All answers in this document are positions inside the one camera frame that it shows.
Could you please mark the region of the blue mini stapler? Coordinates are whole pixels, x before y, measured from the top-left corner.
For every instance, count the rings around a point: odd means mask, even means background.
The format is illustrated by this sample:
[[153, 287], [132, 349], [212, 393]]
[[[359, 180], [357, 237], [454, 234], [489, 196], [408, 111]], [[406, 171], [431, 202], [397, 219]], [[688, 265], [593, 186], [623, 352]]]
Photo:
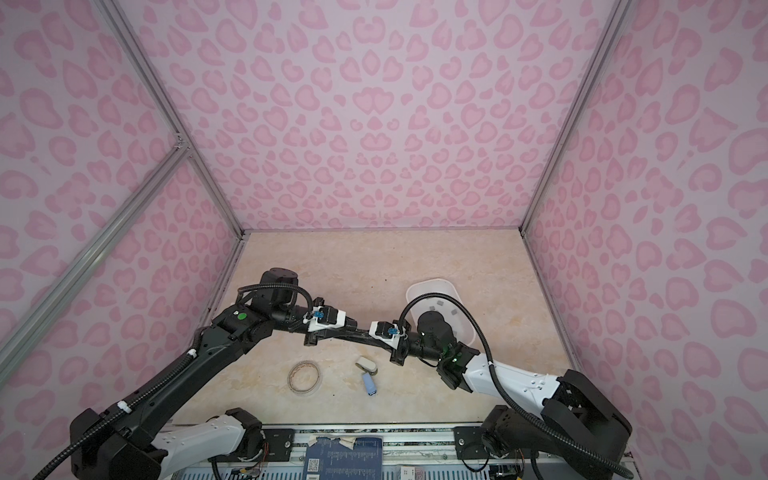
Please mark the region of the blue mini stapler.
[[361, 379], [362, 379], [366, 393], [369, 396], [375, 396], [378, 390], [373, 380], [373, 376], [369, 372], [365, 371], [362, 373]]

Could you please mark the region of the black stapler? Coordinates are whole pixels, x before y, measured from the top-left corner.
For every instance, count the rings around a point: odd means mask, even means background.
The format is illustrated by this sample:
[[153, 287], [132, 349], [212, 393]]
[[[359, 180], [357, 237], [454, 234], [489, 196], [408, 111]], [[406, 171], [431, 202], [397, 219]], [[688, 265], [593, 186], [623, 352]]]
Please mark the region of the black stapler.
[[381, 346], [383, 344], [381, 340], [371, 336], [368, 331], [357, 328], [326, 329], [321, 332], [321, 335], [323, 339], [340, 339], [363, 345]]

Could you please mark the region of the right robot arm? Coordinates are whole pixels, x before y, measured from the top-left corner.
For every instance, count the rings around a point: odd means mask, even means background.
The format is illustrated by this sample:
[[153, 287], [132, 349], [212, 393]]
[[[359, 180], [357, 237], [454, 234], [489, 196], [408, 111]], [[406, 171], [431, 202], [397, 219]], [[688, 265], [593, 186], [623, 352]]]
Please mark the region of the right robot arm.
[[[459, 341], [438, 310], [407, 321], [413, 308], [436, 300], [468, 321], [481, 347]], [[508, 449], [547, 452], [561, 457], [585, 479], [634, 478], [621, 461], [632, 433], [629, 420], [583, 373], [539, 374], [498, 361], [478, 321], [455, 297], [429, 292], [409, 301], [391, 325], [374, 333], [394, 343], [392, 359], [414, 356], [433, 361], [441, 380], [452, 390], [494, 396], [505, 410], [493, 421], [491, 437]]]

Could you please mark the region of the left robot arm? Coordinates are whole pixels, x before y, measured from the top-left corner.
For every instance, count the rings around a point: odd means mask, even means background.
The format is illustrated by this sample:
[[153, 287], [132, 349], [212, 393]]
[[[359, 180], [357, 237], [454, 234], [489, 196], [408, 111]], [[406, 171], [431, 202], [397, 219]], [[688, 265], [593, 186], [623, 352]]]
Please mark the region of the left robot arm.
[[300, 287], [295, 272], [272, 268], [258, 283], [239, 288], [235, 303], [198, 329], [188, 350], [159, 374], [103, 412], [78, 415], [69, 445], [37, 478], [48, 478], [64, 462], [78, 479], [164, 479], [221, 456], [263, 459], [262, 423], [243, 408], [177, 430], [169, 440], [161, 431], [210, 380], [276, 331], [301, 334], [307, 346], [326, 339], [379, 343], [345, 312]]

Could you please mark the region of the clear tape roll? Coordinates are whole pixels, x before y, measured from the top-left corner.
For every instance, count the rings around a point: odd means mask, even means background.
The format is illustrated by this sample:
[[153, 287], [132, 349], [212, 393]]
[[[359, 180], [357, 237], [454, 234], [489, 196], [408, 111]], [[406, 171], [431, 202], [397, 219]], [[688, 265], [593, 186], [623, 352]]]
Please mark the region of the clear tape roll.
[[295, 364], [287, 376], [289, 390], [299, 396], [313, 394], [319, 389], [321, 382], [321, 369], [316, 362], [310, 360]]

